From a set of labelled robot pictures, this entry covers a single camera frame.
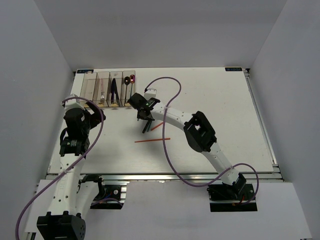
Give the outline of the pink handled fork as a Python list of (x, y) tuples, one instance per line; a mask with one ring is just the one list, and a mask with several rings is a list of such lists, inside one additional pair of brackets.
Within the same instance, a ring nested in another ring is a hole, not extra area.
[(104, 91), (104, 79), (100, 79), (100, 104), (104, 104), (105, 101), (105, 91)]

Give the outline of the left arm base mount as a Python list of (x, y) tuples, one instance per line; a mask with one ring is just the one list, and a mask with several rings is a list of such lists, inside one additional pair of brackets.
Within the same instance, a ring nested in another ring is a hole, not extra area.
[(92, 200), (90, 209), (96, 210), (121, 210), (123, 207), (121, 190), (122, 186), (119, 184), (106, 184), (102, 175), (98, 174), (87, 174), (84, 175), (82, 179), (78, 181), (78, 190), (85, 183), (93, 182), (98, 187), (98, 194)]

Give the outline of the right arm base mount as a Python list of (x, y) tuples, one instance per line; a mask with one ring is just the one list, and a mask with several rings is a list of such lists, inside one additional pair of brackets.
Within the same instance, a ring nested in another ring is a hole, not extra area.
[(212, 213), (257, 212), (254, 186), (244, 185), (240, 193), (234, 193), (223, 184), (212, 184), (207, 187), (209, 206)]

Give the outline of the black spoon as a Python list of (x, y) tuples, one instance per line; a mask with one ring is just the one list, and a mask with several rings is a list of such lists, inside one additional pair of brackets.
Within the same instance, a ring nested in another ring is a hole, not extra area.
[(130, 84), (130, 77), (126, 76), (124, 78), (124, 84), (125, 84), (125, 94), (124, 94), (124, 102), (127, 102), (127, 91), (128, 91), (128, 85)]

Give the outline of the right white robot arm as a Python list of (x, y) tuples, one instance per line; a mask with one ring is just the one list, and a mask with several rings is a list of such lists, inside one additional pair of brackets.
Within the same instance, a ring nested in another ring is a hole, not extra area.
[(236, 200), (243, 195), (246, 179), (232, 167), (231, 162), (221, 151), (216, 132), (203, 112), (182, 112), (164, 105), (154, 97), (146, 99), (139, 93), (133, 94), (128, 103), (137, 110), (138, 119), (149, 122), (165, 120), (167, 124), (182, 130), (191, 149), (205, 156), (221, 175), (226, 197)]

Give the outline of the iridescent red spoon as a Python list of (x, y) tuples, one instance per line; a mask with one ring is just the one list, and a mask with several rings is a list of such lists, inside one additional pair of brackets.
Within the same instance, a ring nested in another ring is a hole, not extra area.
[(129, 77), (129, 79), (130, 79), (130, 84), (131, 84), (129, 97), (131, 98), (132, 95), (135, 93), (136, 76), (135, 76), (134, 74), (131, 74), (130, 77)]

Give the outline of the dark blue plastic knife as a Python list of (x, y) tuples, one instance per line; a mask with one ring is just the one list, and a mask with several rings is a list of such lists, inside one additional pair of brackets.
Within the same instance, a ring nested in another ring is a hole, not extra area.
[(117, 96), (117, 84), (116, 84), (116, 79), (113, 78), (111, 82), (111, 98), (110, 98), (111, 104), (114, 103), (115, 96)]

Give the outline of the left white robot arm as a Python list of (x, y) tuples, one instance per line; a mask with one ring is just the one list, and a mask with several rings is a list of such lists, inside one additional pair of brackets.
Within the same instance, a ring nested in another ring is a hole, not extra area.
[(105, 196), (106, 187), (98, 178), (81, 179), (86, 156), (93, 148), (90, 131), (103, 127), (103, 111), (91, 100), (75, 94), (62, 101), (66, 128), (60, 134), (60, 173), (50, 182), (55, 186), (47, 212), (37, 219), (37, 229), (45, 240), (83, 240), (85, 217), (94, 199)]

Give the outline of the black plastic knife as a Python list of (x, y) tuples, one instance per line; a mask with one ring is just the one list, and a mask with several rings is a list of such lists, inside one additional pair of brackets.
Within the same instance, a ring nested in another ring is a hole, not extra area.
[(112, 81), (114, 82), (113, 90), (114, 90), (114, 94), (115, 94), (115, 97), (116, 97), (116, 101), (119, 104), (120, 103), (120, 98), (119, 98), (119, 93), (118, 93), (118, 88), (117, 88), (117, 81), (116, 81), (115, 78)]

